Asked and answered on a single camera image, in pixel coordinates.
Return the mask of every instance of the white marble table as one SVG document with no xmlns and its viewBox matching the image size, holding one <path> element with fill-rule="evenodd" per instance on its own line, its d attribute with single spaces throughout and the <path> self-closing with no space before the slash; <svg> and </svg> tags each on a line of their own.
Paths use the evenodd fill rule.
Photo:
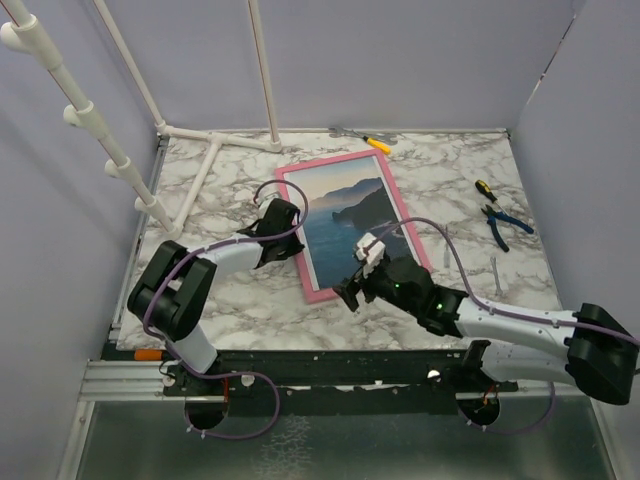
<svg viewBox="0 0 640 480">
<path fill-rule="evenodd" d="M 524 307 L 559 307 L 540 240 L 506 224 L 501 233 L 509 253 L 496 245 L 480 207 L 486 203 L 475 180 L 487 181 L 502 207 L 534 226 L 504 133 L 405 134 L 398 137 L 389 166 L 411 215 L 446 224 L 458 247 L 470 281 L 479 295 Z M 281 154 L 224 147 L 178 240 L 185 246 L 211 243 L 252 223 L 255 188 L 273 178 L 276 167 L 331 157 L 370 147 L 356 138 L 330 138 L 326 133 L 286 133 Z M 175 216 L 198 171 L 207 145 L 171 139 L 158 193 Z M 463 288 L 453 258 L 444 265 L 444 240 L 427 225 L 417 225 L 434 267 L 434 281 Z M 158 245 L 161 229 L 147 225 L 135 265 L 135 282 Z M 497 257 L 504 294 L 498 298 L 490 264 Z M 289 259 L 260 270 L 242 272 L 214 289 L 201 325 L 222 349 L 417 349 L 457 348 L 458 339 L 437 337 L 415 319 L 382 301 L 363 305 L 353 314 L 339 300 L 306 304 L 295 262 Z M 118 348 L 158 347 L 129 312 L 122 318 Z"/>
</svg>

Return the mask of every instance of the pvc pipe frame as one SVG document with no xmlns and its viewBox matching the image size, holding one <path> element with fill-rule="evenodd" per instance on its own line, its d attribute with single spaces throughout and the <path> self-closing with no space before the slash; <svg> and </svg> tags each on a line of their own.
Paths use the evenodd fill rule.
<svg viewBox="0 0 640 480">
<path fill-rule="evenodd" d="M 64 119 L 86 129 L 100 143 L 110 157 L 105 170 L 125 180 L 138 195 L 136 208 L 157 219 L 171 238 L 177 238 L 179 232 L 164 207 L 146 187 L 138 169 L 115 140 L 98 109 L 67 70 L 62 54 L 40 21 L 29 12 L 22 0 L 0 0 L 0 5 L 11 17 L 11 22 L 0 29 L 0 40 L 14 51 L 33 56 L 49 72 L 71 103 L 65 109 Z"/>
<path fill-rule="evenodd" d="M 237 135 L 223 134 L 218 132 L 204 132 L 200 130 L 191 130 L 167 125 L 167 122 L 162 117 L 160 109 L 154 101 L 149 87 L 144 81 L 144 78 L 140 73 L 140 69 L 136 65 L 136 62 L 133 59 L 133 55 L 131 54 L 129 47 L 126 44 L 124 37 L 120 33 L 120 29 L 116 25 L 115 20 L 113 19 L 113 16 L 111 15 L 111 12 L 109 11 L 109 8 L 107 7 L 105 1 L 93 0 L 93 4 L 98 10 L 100 17 L 102 18 L 102 21 L 107 27 L 109 34 L 113 38 L 116 47 L 122 55 L 122 59 L 129 69 L 134 82 L 140 90 L 140 93 L 142 94 L 142 97 L 144 98 L 144 101 L 147 104 L 151 115 L 153 116 L 158 134 L 169 135 L 172 137 L 189 138 L 193 140 L 202 140 L 210 143 L 209 149 L 207 150 L 202 165 L 200 166 L 200 170 L 193 180 L 193 184 L 189 189 L 189 193 L 187 194 L 187 197 L 180 207 L 180 211 L 174 221 L 176 229 L 179 233 L 181 233 L 182 229 L 184 228 L 184 222 L 188 217 L 189 212 L 191 211 L 193 203 L 198 196 L 198 192 L 202 188 L 202 184 L 209 170 L 211 169 L 211 165 L 213 164 L 216 155 L 218 154 L 218 151 L 220 150 L 222 145 L 235 145 L 240 147 L 256 148 L 259 150 L 265 150 L 274 153 L 280 152 L 282 150 L 282 143 L 278 134 L 275 102 L 273 100 L 273 91 L 271 89 L 271 77 L 269 75 L 269 67 L 267 64 L 262 22 L 260 19 L 260 11 L 258 10 L 258 1 L 248 0 L 248 6 L 251 26 L 253 29 L 253 37 L 256 45 L 258 64 L 260 66 L 260 77 L 262 79 L 262 86 L 264 89 L 265 102 L 267 106 L 267 118 L 269 121 L 271 141 L 261 141 L 252 138 L 240 137 Z"/>
<path fill-rule="evenodd" d="M 135 202 L 136 209 L 144 211 L 156 218 L 166 230 L 169 238 L 176 239 L 182 233 L 184 222 L 191 211 L 204 179 L 222 145 L 257 148 L 274 153 L 282 150 L 282 144 L 278 135 L 273 92 L 271 89 L 264 35 L 257 0 L 248 0 L 248 5 L 267 106 L 267 117 L 269 120 L 269 130 L 271 132 L 270 142 L 230 134 L 176 128 L 167 125 L 104 0 L 94 0 L 94 5 L 98 13 L 113 38 L 118 51 L 122 55 L 134 82 L 153 116 L 158 133 L 161 135 L 210 142 L 210 147 L 205 155 L 202 166 L 193 181 L 175 222 L 170 220 L 162 204 L 146 187 L 136 167 L 129 157 L 125 155 L 120 144 L 113 138 L 113 135 L 97 108 L 89 101 L 71 73 L 62 63 L 62 55 L 38 19 L 31 15 L 22 0 L 0 0 L 0 5 L 4 7 L 12 21 L 11 24 L 4 25 L 2 28 L 0 32 L 2 41 L 14 51 L 31 54 L 49 72 L 71 103 L 70 107 L 65 109 L 65 120 L 72 125 L 87 129 L 87 131 L 98 140 L 100 145 L 111 157 L 107 161 L 105 171 L 113 177 L 125 180 L 135 190 L 138 195 L 138 199 Z"/>
</svg>

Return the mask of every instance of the mountain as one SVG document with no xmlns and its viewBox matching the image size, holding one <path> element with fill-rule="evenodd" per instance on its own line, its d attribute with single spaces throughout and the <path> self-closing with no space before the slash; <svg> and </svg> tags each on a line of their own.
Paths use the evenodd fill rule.
<svg viewBox="0 0 640 480">
<path fill-rule="evenodd" d="M 372 192 L 375 192 L 381 187 L 383 187 L 381 178 L 365 178 L 364 180 L 360 180 L 352 187 L 345 187 L 339 190 L 334 190 L 320 198 L 316 198 L 311 201 L 309 206 L 311 208 L 323 209 L 344 205 L 355 205 L 364 197 Z"/>
<path fill-rule="evenodd" d="M 350 222 L 362 231 L 385 222 L 397 222 L 396 213 L 384 187 L 379 188 L 362 199 L 357 205 L 347 207 L 331 214 L 334 222 Z"/>
</svg>

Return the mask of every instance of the picture frame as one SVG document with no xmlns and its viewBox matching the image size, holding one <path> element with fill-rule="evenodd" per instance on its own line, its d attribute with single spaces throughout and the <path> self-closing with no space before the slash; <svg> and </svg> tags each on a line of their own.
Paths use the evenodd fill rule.
<svg viewBox="0 0 640 480">
<path fill-rule="evenodd" d="M 295 257 L 308 303 L 338 297 L 331 287 L 357 270 L 354 247 L 366 232 L 379 235 L 409 218 L 387 161 L 377 149 L 277 168 L 275 176 L 295 183 L 308 197 L 309 215 L 298 230 L 305 249 Z M 304 208 L 296 190 L 284 184 L 279 188 L 285 200 Z M 413 224 L 399 227 L 384 242 L 392 258 L 410 253 L 431 270 Z"/>
</svg>

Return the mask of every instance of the purple-gray wall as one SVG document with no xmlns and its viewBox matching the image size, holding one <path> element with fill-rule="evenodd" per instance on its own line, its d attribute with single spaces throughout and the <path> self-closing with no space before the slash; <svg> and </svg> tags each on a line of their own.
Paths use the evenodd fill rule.
<svg viewBox="0 0 640 480">
<path fill-rule="evenodd" d="M 589 0 L 513 132 L 565 307 L 605 307 L 640 336 L 640 2 Z M 640 478 L 640 386 L 615 408 Z"/>
<path fill-rule="evenodd" d="M 106 3 L 169 123 L 266 126 L 246 1 Z M 571 0 L 261 0 L 260 10 L 286 127 L 513 127 L 573 15 Z"/>
<path fill-rule="evenodd" d="M 79 3 L 30 1 L 145 178 L 155 131 Z M 0 23 L 6 21 L 0 11 Z M 84 365 L 106 338 L 134 194 L 29 56 L 0 47 L 0 478 L 54 478 Z"/>
<path fill-rule="evenodd" d="M 25 1 L 148 175 L 151 119 L 92 2 Z M 170 122 L 266 125 L 245 2 L 108 3 Z M 294 127 L 512 125 L 572 14 L 570 0 L 261 9 L 278 113 Z M 97 143 L 63 123 L 66 103 L 33 59 L 0 47 L 2 478 L 54 476 L 133 235 L 133 193 L 103 174 Z"/>
</svg>

